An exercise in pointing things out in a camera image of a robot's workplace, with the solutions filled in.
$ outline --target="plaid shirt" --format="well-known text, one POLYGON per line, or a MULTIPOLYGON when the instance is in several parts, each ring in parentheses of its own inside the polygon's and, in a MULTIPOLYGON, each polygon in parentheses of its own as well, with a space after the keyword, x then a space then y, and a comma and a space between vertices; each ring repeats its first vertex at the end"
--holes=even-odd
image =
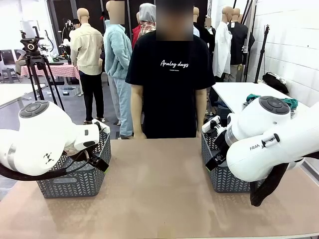
POLYGON ((138 39, 145 35, 146 33, 149 33, 151 31, 156 30, 156 23, 152 21, 141 21, 141 30, 138 39))

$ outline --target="red jacket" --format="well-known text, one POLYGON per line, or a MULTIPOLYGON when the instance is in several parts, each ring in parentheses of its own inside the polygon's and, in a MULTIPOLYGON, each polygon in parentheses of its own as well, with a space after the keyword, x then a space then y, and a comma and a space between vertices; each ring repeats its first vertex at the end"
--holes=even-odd
POLYGON ((133 29, 133 42, 132 42, 132 48, 134 48, 135 43, 138 40, 139 34, 140 34, 140 30, 141 30, 141 25, 138 25, 137 27, 135 27, 133 29))

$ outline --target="brown tabletop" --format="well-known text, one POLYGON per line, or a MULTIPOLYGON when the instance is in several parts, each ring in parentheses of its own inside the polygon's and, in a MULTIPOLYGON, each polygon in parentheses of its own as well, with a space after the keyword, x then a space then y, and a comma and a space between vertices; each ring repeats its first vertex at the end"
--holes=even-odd
POLYGON ((287 172, 262 206, 213 191, 199 139, 112 140, 93 198, 44 199, 18 182, 0 202, 0 239, 266 237, 319 234, 319 188, 287 172))

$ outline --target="hand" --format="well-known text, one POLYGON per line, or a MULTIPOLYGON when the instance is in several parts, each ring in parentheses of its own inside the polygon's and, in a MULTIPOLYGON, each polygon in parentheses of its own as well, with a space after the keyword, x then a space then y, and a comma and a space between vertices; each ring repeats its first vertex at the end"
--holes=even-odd
POLYGON ((201 138, 201 131, 199 130, 196 131, 196 138, 201 138))
POLYGON ((100 58, 99 59, 99 66, 102 66, 103 65, 103 60, 100 58))
POLYGON ((141 133, 134 133, 134 139, 147 139, 146 135, 141 132, 141 133))

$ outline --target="light blue fleece jacket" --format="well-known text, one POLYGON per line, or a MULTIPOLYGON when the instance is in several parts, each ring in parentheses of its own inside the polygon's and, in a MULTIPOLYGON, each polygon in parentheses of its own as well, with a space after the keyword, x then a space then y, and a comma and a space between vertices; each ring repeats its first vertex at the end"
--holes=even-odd
POLYGON ((132 55, 131 41, 121 25, 110 24, 110 20, 105 25, 105 71, 111 77, 125 80, 132 55))

